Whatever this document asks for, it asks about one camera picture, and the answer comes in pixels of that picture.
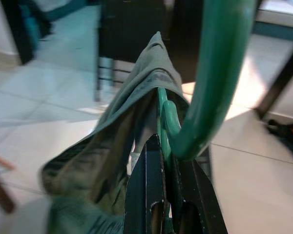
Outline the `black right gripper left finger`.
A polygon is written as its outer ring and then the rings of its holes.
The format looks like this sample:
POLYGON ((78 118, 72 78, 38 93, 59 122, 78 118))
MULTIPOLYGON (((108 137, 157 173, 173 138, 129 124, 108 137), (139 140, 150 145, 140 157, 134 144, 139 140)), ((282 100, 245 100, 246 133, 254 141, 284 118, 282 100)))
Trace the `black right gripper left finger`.
POLYGON ((126 187, 123 233, 169 233, 169 169, 158 134, 144 144, 126 187))

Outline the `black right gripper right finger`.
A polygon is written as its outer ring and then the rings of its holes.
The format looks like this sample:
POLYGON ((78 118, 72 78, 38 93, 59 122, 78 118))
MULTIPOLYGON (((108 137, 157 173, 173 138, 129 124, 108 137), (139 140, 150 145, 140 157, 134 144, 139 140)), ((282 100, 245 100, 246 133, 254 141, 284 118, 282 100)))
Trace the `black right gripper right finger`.
POLYGON ((171 206, 177 234, 226 234, 213 185, 195 161, 171 158, 171 206))

